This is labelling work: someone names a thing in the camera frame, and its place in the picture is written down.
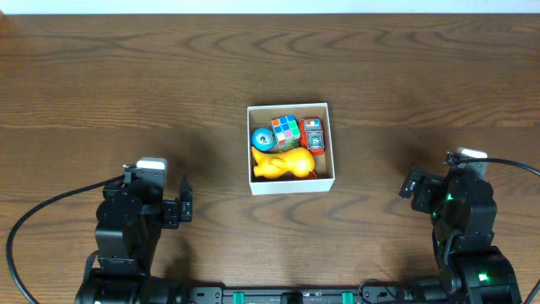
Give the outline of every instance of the blue ball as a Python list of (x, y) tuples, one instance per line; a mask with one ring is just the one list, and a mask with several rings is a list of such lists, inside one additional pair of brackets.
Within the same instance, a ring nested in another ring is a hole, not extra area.
[(262, 152), (269, 151), (276, 144), (273, 132), (269, 128), (259, 128), (251, 135), (251, 144)]

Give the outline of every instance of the yellow toy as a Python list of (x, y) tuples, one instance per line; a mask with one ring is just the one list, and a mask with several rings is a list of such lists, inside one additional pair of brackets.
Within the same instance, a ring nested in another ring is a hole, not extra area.
[(315, 159), (306, 148), (266, 154), (251, 146), (251, 153), (257, 162), (257, 166), (253, 167), (256, 177), (276, 179), (288, 171), (293, 172), (296, 177), (308, 177), (315, 170)]

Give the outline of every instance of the box of toys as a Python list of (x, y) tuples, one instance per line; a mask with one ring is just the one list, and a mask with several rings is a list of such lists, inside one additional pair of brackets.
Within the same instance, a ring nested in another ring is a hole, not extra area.
[(326, 103), (247, 108), (251, 193), (327, 192), (336, 180)]

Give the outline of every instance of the green tape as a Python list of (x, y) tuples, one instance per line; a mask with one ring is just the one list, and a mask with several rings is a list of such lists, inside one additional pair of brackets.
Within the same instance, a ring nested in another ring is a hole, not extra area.
[(233, 304), (244, 304), (244, 293), (243, 292), (235, 292), (233, 294)]
[(354, 296), (352, 292), (344, 292), (341, 294), (343, 304), (354, 304)]

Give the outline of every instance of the red toy car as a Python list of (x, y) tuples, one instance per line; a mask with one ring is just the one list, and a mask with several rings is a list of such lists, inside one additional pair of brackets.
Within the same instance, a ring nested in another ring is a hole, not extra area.
[(322, 121), (317, 117), (300, 119), (300, 145), (313, 155), (324, 154), (324, 129)]

